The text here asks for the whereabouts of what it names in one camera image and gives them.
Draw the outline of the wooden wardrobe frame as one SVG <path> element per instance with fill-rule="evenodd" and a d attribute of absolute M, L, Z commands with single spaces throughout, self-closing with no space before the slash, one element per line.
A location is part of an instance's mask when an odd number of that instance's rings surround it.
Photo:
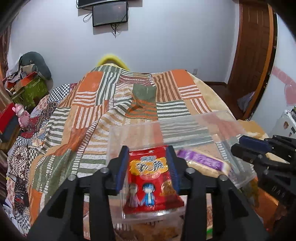
<path fill-rule="evenodd" d="M 239 1 L 239 30 L 228 89 L 238 99 L 252 94 L 239 119 L 246 120 L 258 106 L 274 63 L 278 33 L 276 14 L 267 1 Z"/>

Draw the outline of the white sliding wardrobe door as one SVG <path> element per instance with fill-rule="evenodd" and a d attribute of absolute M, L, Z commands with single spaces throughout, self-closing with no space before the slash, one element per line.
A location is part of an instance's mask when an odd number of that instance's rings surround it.
<path fill-rule="evenodd" d="M 252 120 L 271 135 L 285 110 L 295 107 L 295 37 L 277 15 L 277 45 L 267 87 Z"/>

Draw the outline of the clear plastic storage box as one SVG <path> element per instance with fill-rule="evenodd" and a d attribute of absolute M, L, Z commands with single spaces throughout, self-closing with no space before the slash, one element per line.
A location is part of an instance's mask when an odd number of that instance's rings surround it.
<path fill-rule="evenodd" d="M 150 123 L 113 126 L 107 143 L 107 160 L 117 157 L 122 146 L 130 151 L 158 146 L 196 151 L 226 162 L 229 178 L 237 188 L 253 178 L 252 166 L 231 154 L 231 147 L 245 134 L 243 127 L 227 111 L 165 118 Z"/>

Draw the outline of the green shopping bag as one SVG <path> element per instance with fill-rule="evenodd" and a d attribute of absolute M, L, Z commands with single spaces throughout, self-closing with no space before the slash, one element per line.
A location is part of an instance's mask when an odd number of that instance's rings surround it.
<path fill-rule="evenodd" d="M 44 80 L 36 75 L 26 86 L 13 95 L 14 104 L 22 104 L 27 111 L 32 111 L 40 100 L 49 94 Z"/>

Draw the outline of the small wall monitor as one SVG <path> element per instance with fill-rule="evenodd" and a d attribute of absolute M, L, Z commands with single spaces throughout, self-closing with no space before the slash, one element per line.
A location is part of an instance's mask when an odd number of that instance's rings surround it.
<path fill-rule="evenodd" d="M 126 23 L 127 21 L 127 1 L 112 1 L 108 3 L 97 4 L 92 7 L 93 27 Z"/>

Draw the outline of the striped brown curtain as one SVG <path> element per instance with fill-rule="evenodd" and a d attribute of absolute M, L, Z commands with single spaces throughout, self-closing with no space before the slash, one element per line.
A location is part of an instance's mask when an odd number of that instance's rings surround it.
<path fill-rule="evenodd" d="M 7 26 L 7 28 L 1 34 L 1 42 L 0 42 L 0 58 L 1 58 L 1 79 L 0 79 L 0 108 L 3 111 L 7 105 L 9 105 L 12 100 L 4 88 L 3 80 L 6 77 L 6 72 L 8 70 L 8 51 L 9 51 L 9 43 L 11 36 L 11 24 Z"/>

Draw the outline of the patchwork striped quilt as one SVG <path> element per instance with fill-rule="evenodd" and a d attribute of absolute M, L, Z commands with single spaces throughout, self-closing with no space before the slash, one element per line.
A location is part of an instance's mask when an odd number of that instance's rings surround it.
<path fill-rule="evenodd" d="M 91 70 L 51 114 L 29 176 L 28 240 L 115 240 L 115 225 L 165 240 L 253 240 L 279 202 L 231 153 L 253 121 L 185 70 Z"/>

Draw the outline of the checkered patchwork sheet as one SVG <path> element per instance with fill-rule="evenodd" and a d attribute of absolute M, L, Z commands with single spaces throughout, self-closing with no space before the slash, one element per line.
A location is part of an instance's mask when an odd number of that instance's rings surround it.
<path fill-rule="evenodd" d="M 43 97 L 30 113 L 27 128 L 21 130 L 8 151 L 7 196 L 3 208 L 23 236 L 28 234 L 31 227 L 28 194 L 31 163 L 41 153 L 50 117 L 76 85 L 75 83 L 61 85 Z"/>

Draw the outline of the large wall television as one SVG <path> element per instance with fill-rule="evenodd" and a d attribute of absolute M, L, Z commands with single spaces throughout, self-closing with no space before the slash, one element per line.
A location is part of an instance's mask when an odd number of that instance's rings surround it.
<path fill-rule="evenodd" d="M 76 0 L 76 6 L 78 9 L 81 9 L 81 8 L 86 8 L 87 6 L 109 3 L 113 1 L 121 1 L 121 0 Z"/>

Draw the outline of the dark blue box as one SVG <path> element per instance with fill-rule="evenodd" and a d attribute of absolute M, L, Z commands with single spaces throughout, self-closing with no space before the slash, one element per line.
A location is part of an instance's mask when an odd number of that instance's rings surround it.
<path fill-rule="evenodd" d="M 4 128 L 4 133 L 1 133 L 1 141 L 4 143 L 8 142 L 13 136 L 14 132 L 19 130 L 20 125 L 18 122 L 18 117 L 14 116 Z"/>

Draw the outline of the purple wafer pack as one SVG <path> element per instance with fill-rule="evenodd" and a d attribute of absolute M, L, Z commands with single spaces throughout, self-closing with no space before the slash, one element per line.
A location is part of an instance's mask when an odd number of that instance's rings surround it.
<path fill-rule="evenodd" d="M 183 158 L 189 167 L 209 177 L 229 176 L 231 170 L 226 162 L 196 151 L 181 149 L 177 151 L 177 156 Z"/>

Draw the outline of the red gift box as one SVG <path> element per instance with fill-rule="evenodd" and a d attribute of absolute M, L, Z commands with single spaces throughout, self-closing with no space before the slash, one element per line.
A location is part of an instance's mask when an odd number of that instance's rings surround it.
<path fill-rule="evenodd" d="M 15 107 L 14 103 L 10 103 L 0 115 L 0 132 L 1 134 L 4 133 L 6 127 L 8 126 L 9 122 L 16 116 L 13 108 Z"/>

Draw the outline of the yellow foam headboard arch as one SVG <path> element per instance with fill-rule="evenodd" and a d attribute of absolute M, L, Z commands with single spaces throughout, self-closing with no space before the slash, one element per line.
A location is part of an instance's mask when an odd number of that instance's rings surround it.
<path fill-rule="evenodd" d="M 114 54 L 106 54 L 104 55 L 97 63 L 97 66 L 101 66 L 104 64 L 115 64 L 118 67 L 130 71 L 130 69 L 128 68 L 128 66 L 116 55 Z"/>

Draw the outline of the red cartoon snack bag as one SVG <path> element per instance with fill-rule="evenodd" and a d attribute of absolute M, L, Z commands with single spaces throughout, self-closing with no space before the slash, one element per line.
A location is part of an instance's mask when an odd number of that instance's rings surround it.
<path fill-rule="evenodd" d="M 166 146 L 129 153 L 128 193 L 125 214 L 153 212 L 184 206 L 173 188 L 166 160 Z"/>

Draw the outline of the pink rabbit toy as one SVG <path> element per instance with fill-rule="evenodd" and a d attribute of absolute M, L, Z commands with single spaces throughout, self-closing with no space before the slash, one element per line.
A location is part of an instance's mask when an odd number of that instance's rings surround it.
<path fill-rule="evenodd" d="M 15 112 L 18 117 L 18 123 L 21 128 L 26 128 L 29 124 L 30 114 L 25 110 L 22 104 L 16 103 L 12 110 Z"/>

